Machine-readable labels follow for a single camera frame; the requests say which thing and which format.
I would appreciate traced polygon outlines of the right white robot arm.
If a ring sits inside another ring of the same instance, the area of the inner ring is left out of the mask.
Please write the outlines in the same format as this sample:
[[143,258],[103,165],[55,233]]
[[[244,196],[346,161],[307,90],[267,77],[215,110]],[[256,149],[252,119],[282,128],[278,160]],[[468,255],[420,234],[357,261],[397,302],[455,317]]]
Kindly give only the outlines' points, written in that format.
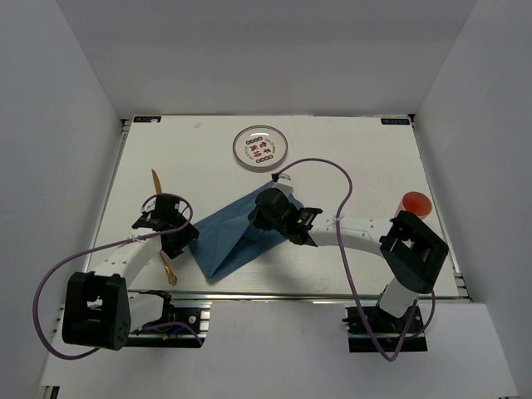
[[280,233],[296,245],[337,246],[383,258],[393,280],[377,303],[377,325],[395,331],[419,296],[430,294],[449,247],[418,216],[405,210],[392,219],[327,216],[319,208],[299,208],[279,189],[261,192],[248,216],[257,229]]

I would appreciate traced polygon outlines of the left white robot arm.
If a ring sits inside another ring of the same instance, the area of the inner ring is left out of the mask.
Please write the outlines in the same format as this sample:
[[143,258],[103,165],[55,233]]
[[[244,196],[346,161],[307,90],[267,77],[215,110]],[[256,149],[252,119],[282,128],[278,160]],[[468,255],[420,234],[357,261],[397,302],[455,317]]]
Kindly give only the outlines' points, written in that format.
[[170,194],[150,197],[151,208],[142,205],[134,235],[107,259],[87,273],[76,272],[68,280],[62,323],[62,340],[84,347],[119,350],[132,332],[145,327],[165,332],[175,324],[175,310],[161,291],[136,295],[128,289],[153,258],[174,259],[199,237],[198,230],[180,212],[183,200]]

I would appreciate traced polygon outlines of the blue cloth napkin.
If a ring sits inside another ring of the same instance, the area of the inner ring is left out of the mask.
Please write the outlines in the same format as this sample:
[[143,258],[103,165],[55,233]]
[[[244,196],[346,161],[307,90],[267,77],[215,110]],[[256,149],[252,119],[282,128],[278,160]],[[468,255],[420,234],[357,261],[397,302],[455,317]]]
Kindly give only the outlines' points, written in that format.
[[195,223],[199,237],[189,250],[207,281],[227,277],[286,241],[279,232],[257,229],[248,220],[257,196],[272,186],[262,185]]

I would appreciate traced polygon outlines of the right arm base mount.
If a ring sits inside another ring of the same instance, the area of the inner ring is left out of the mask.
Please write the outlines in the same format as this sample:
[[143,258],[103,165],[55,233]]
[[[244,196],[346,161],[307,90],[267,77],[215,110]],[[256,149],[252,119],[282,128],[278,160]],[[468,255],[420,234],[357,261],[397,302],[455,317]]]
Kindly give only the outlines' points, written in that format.
[[[418,306],[410,306],[401,318],[389,316],[377,306],[364,306],[363,310],[376,340],[387,354],[394,353],[410,313],[412,313],[412,320],[401,346],[401,352],[428,351],[425,333],[422,331],[423,318]],[[347,341],[350,353],[377,353],[356,306],[346,308],[346,316],[342,322],[347,325]]]

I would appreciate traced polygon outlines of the white plate with red characters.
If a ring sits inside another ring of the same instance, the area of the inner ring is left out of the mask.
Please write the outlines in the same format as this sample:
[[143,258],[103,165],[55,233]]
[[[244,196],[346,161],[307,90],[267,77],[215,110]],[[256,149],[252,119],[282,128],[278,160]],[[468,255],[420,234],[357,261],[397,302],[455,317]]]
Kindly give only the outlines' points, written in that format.
[[246,170],[263,172],[280,166],[288,155],[288,139],[272,126],[249,126],[232,143],[237,163]]

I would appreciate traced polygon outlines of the gold knife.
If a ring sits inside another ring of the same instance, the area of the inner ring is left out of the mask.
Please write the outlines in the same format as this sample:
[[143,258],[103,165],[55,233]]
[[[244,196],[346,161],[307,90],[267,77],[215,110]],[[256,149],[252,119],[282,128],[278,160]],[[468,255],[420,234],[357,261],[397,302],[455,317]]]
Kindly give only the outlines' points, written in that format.
[[163,192],[162,190],[162,187],[161,187],[161,183],[160,183],[160,178],[157,174],[157,172],[155,170],[151,170],[151,174],[152,174],[152,180],[153,180],[153,184],[154,184],[154,187],[155,187],[155,192],[157,194],[161,194]]

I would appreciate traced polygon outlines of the gold fork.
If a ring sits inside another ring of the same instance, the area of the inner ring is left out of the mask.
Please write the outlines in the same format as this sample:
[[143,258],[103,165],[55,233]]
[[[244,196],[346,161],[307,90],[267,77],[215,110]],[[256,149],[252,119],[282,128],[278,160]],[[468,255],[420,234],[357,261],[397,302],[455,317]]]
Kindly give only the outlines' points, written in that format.
[[175,286],[178,282],[178,279],[170,266],[170,258],[163,251],[160,251],[160,261],[162,262],[163,267],[165,269],[168,284],[170,284],[171,286]]

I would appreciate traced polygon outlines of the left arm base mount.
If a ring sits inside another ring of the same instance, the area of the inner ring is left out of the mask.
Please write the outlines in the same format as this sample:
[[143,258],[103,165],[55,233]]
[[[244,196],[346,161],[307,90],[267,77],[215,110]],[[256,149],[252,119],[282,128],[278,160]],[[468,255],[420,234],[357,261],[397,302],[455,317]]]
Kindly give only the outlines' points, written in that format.
[[210,305],[164,291],[129,295],[127,347],[200,348],[209,329]]

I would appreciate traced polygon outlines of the pink cup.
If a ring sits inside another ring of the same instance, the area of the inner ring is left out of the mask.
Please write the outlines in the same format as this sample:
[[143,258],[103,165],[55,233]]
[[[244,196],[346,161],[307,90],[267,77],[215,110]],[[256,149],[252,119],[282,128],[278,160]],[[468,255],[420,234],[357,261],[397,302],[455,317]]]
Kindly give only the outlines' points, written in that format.
[[402,196],[395,216],[398,216],[402,211],[406,211],[413,213],[419,219],[424,219],[432,210],[433,205],[428,196],[418,191],[410,191]]

